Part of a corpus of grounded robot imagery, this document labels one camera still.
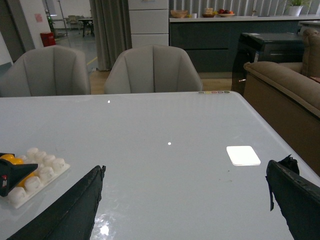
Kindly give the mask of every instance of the wooden floor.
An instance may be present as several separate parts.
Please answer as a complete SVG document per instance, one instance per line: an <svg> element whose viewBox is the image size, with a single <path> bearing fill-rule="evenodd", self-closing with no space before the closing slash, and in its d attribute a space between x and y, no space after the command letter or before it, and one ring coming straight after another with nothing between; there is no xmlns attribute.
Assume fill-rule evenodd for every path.
<svg viewBox="0 0 320 240"><path fill-rule="evenodd" d="M89 78L91 83L91 94L104 94L104 85L110 71L93 71ZM202 78L203 91L231 90L231 78Z"/></svg>

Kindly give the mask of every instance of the white countertop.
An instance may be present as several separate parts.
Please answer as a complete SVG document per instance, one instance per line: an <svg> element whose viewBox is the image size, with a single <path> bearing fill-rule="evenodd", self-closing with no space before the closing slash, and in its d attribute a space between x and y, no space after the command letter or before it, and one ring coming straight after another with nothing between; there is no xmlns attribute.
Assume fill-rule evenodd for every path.
<svg viewBox="0 0 320 240"><path fill-rule="evenodd" d="M190 22L248 22L248 21L307 21L320 20L320 15L300 15L300 16L231 16L231 17L198 17L198 18L170 18L171 23Z"/></svg>
<svg viewBox="0 0 320 240"><path fill-rule="evenodd" d="M269 160L292 154L320 185L235 92L3 97L0 112L1 152L37 147L71 165L19 209L0 202L0 239L96 165L106 172L93 240L292 240L279 206L270 212ZM261 164L233 165L227 146L252 146Z"/></svg>
<svg viewBox="0 0 320 240"><path fill-rule="evenodd" d="M314 21L300 21L299 26L306 25L306 26L320 26L320 21L314 20Z"/></svg>

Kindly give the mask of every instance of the sofa armrest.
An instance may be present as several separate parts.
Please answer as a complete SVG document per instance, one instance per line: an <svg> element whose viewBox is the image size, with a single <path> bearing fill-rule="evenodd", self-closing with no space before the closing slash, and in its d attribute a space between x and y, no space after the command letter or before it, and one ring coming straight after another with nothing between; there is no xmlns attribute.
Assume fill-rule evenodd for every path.
<svg viewBox="0 0 320 240"><path fill-rule="evenodd" d="M291 69L299 74L302 73L302 67L303 67L302 62L280 62L279 65L284 66L288 69Z"/></svg>
<svg viewBox="0 0 320 240"><path fill-rule="evenodd" d="M320 118L320 84L275 62L247 62L244 69Z"/></svg>

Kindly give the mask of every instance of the gray curtain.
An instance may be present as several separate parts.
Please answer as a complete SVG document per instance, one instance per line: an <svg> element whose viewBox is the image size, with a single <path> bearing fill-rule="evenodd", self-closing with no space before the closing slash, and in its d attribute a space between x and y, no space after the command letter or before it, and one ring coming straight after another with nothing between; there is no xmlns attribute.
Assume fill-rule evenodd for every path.
<svg viewBox="0 0 320 240"><path fill-rule="evenodd" d="M98 69L110 70L132 48L128 0L90 0Z"/></svg>

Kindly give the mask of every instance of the fruit bowl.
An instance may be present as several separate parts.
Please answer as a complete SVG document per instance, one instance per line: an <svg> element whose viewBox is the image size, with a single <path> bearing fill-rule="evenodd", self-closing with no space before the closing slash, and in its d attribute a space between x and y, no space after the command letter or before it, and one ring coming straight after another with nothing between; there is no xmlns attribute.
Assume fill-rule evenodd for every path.
<svg viewBox="0 0 320 240"><path fill-rule="evenodd" d="M220 17L232 17L234 16L235 14L234 13L221 13L221 14L218 14Z"/></svg>
<svg viewBox="0 0 320 240"><path fill-rule="evenodd" d="M202 14L204 18L213 18L216 14Z"/></svg>
<svg viewBox="0 0 320 240"><path fill-rule="evenodd" d="M171 10L170 13L174 18L183 19L187 16L188 10Z"/></svg>

